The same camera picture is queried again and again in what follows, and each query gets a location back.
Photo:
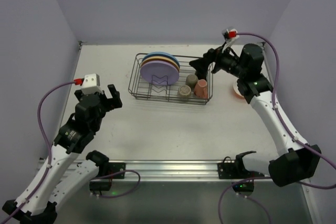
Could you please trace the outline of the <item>orange white bowl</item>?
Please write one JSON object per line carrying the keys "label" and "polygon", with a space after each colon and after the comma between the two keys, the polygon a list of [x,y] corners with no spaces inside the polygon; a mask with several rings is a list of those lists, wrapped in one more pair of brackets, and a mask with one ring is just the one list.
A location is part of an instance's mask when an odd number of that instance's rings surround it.
{"label": "orange white bowl", "polygon": [[233,83],[233,92],[234,95],[240,99],[244,99],[245,97],[240,93],[239,89],[238,89],[238,84],[237,82]]}

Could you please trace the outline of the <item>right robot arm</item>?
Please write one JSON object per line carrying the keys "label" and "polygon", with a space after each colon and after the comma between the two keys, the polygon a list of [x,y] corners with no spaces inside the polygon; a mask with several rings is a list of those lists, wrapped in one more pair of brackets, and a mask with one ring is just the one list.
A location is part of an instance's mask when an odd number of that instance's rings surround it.
{"label": "right robot arm", "polygon": [[237,77],[239,92],[263,121],[278,157],[265,157],[255,151],[244,152],[236,155],[236,169],[243,176],[252,173],[269,175],[277,186],[283,187],[312,177],[320,160],[315,153],[321,150],[317,145],[309,145],[286,115],[278,116],[282,108],[273,97],[273,86],[261,73],[263,62],[262,48],[246,44],[240,55],[230,47],[220,46],[190,61],[189,65],[198,77],[204,77],[212,63],[215,65],[212,73],[224,70]]}

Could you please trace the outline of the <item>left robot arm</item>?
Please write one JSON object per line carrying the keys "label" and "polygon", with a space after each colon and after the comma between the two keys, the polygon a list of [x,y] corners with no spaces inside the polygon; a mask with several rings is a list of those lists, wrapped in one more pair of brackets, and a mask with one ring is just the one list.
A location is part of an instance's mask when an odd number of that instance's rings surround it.
{"label": "left robot arm", "polygon": [[24,192],[4,203],[8,218],[20,223],[54,223],[61,206],[85,183],[106,171],[109,159],[92,151],[79,167],[63,179],[68,167],[100,130],[105,115],[122,107],[119,91],[108,85],[107,98],[98,85],[92,91],[82,86],[75,91],[78,103],[68,121],[49,144],[48,157]]}

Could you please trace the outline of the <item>yellow plate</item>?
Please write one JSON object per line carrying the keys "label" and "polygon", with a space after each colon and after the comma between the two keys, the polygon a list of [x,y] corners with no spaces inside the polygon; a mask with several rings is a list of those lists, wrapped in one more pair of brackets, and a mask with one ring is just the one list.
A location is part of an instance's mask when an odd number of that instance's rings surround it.
{"label": "yellow plate", "polygon": [[150,61],[162,61],[166,63],[170,63],[173,65],[178,71],[180,71],[180,63],[179,61],[173,57],[173,56],[168,56],[168,55],[163,55],[163,54],[158,54],[158,55],[149,55],[145,56],[141,62],[141,67],[145,64],[147,64]]}

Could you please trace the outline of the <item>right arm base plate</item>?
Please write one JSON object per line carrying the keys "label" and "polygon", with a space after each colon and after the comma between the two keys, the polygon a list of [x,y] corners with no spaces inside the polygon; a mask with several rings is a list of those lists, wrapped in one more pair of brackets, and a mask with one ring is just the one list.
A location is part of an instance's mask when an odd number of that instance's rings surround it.
{"label": "right arm base plate", "polygon": [[244,167],[242,158],[231,159],[226,156],[217,163],[217,173],[219,179],[246,179],[251,177],[265,177],[264,174],[249,171]]}

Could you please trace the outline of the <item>purple plate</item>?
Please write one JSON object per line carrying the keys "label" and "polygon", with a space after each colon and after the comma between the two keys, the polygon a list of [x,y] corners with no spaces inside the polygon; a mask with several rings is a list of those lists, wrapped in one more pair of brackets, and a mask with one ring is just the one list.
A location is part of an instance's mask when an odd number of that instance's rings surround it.
{"label": "purple plate", "polygon": [[165,61],[150,61],[140,68],[141,77],[150,84],[169,86],[175,84],[180,77],[179,71]]}

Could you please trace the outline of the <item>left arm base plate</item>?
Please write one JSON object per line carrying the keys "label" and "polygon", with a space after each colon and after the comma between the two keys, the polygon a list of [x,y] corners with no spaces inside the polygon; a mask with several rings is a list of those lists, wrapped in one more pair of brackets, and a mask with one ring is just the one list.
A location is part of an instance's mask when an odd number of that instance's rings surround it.
{"label": "left arm base plate", "polygon": [[98,172],[97,177],[121,172],[125,170],[125,168],[126,168],[126,163],[124,162],[108,162],[99,167],[99,172]]}

